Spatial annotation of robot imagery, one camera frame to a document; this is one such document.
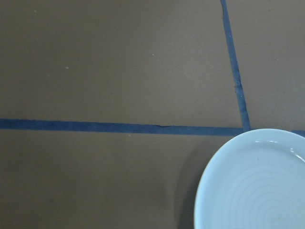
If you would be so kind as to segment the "light blue plate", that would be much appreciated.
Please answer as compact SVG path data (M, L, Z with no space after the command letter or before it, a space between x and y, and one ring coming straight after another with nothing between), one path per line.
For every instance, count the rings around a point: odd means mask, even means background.
M257 129L225 143L198 185L196 229L302 229L305 138Z

